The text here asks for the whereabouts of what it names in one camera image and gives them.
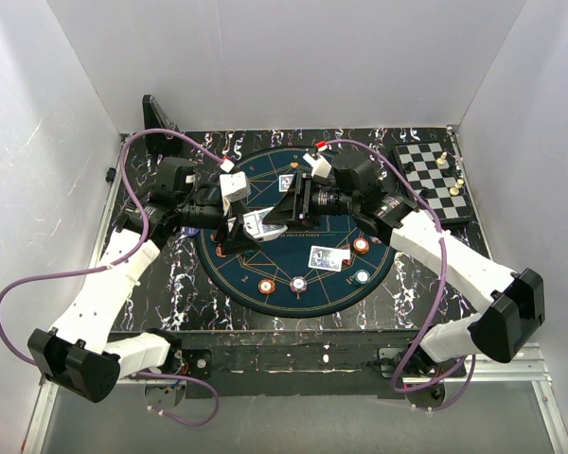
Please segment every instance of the black mount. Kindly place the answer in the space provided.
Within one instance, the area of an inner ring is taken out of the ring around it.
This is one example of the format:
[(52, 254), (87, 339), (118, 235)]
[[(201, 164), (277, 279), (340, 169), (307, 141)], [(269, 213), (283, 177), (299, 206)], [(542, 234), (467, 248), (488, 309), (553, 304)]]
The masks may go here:
[(494, 304), (468, 327), (473, 343), (498, 362), (510, 362), (545, 321), (542, 277), (528, 268), (513, 278), (503, 293), (492, 292)]
[(91, 402), (103, 400), (117, 383), (117, 355), (89, 352), (82, 341), (72, 344), (40, 329), (31, 334), (27, 347), (47, 380)]
[[(166, 116), (154, 95), (143, 96), (143, 122), (145, 129), (163, 128), (179, 131), (177, 125)], [(183, 140), (166, 134), (149, 134), (145, 137), (145, 145), (151, 156), (180, 156), (183, 151)]]

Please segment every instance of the white enclosure wall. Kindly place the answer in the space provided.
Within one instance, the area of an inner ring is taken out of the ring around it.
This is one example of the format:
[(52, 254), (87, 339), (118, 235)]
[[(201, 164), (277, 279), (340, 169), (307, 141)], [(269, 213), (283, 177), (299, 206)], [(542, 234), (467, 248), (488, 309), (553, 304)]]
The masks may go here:
[(48, 0), (118, 130), (460, 122), (524, 0)]
[[(45, 0), (0, 0), (0, 290), (35, 273), (85, 267), (118, 135)], [(7, 298), (4, 325), (25, 352), (81, 280), (31, 284)], [(38, 370), (0, 341), (0, 453), (19, 452)]]
[(535, 339), (568, 428), (568, 1), (526, 2), (460, 137), (495, 258), (544, 277)]

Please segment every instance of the white plastic casing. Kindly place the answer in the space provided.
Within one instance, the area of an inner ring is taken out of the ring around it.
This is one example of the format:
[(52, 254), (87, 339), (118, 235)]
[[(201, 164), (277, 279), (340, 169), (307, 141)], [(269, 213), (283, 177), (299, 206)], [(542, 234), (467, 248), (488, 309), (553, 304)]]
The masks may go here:
[(233, 163), (233, 161), (230, 161), (229, 159), (225, 158), (223, 160), (223, 162), (221, 164), (219, 164), (219, 167), (221, 168), (221, 170), (223, 172), (231, 172), (231, 169), (234, 168), (235, 164)]
[(312, 178), (316, 175), (318, 177), (328, 178), (332, 167), (324, 156), (318, 154), (316, 158), (313, 158), (309, 153), (305, 153), (303, 159), (311, 166)]
[(435, 362), (481, 353), (471, 340), (467, 329), (470, 324), (480, 320), (480, 317), (482, 314), (472, 314), (465, 319), (437, 324), (427, 332), (420, 342), (420, 347)]
[(250, 196), (250, 182), (244, 172), (227, 173), (219, 176), (223, 211), (229, 211), (229, 205), (233, 201), (240, 201)]
[(450, 232), (439, 234), (426, 212), (412, 212), (401, 223), (401, 228), (393, 230), (391, 247), (410, 254), (435, 273), (440, 272), (439, 239), (444, 237), (448, 262), (447, 281), (478, 312), (484, 313), (492, 305), (492, 291), (503, 292), (513, 282), (512, 269), (485, 258), (451, 236)]
[[(105, 254), (98, 266), (108, 265), (139, 241), (139, 234), (129, 230), (113, 232)], [(86, 276), (82, 290), (51, 328), (57, 328), (57, 336), (76, 343), (85, 342), (84, 348), (101, 354), (114, 320), (126, 299), (133, 292), (139, 277), (155, 260), (160, 250), (146, 241), (128, 263)]]
[(118, 378), (122, 378), (149, 367), (161, 366), (167, 359), (169, 348), (170, 344), (164, 338), (143, 333), (134, 338), (110, 342), (104, 351), (120, 357)]

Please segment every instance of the gray floor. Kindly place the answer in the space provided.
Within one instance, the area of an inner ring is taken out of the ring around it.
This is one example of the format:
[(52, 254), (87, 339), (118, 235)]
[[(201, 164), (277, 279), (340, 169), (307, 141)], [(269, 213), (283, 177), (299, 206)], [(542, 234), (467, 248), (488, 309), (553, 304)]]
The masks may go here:
[[(59, 390), (43, 453), (553, 452), (529, 382), (472, 383), (461, 401), (431, 418), (387, 402), (227, 397), (210, 424), (186, 428), (147, 411), (141, 385), (119, 385), (100, 404)], [(211, 406), (184, 400), (175, 412), (202, 419)]]

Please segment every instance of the poker chip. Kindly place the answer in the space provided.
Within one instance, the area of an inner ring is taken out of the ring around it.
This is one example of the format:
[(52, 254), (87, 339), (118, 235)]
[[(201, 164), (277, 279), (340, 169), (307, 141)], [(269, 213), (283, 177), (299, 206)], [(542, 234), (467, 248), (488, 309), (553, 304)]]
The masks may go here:
[(269, 295), (270, 293), (275, 292), (275, 282), (271, 279), (263, 279), (261, 282), (258, 283), (258, 291), (263, 293), (264, 295)]
[(307, 281), (304, 277), (294, 277), (291, 281), (291, 290), (294, 293), (302, 293), (303, 291), (307, 290)]
[(367, 253), (370, 249), (370, 243), (368, 243), (366, 238), (356, 238), (353, 241), (353, 249), (356, 253), (359, 254)]
[(195, 227), (184, 227), (183, 228), (183, 235), (185, 236), (195, 236), (200, 232), (200, 229), (196, 229)]
[(225, 258), (227, 256), (222, 252), (221, 244), (219, 246), (217, 246), (216, 254), (217, 254), (217, 257), (220, 257), (220, 258)]
[(366, 270), (357, 270), (353, 275), (353, 282), (357, 286), (363, 286), (370, 280), (370, 273)]

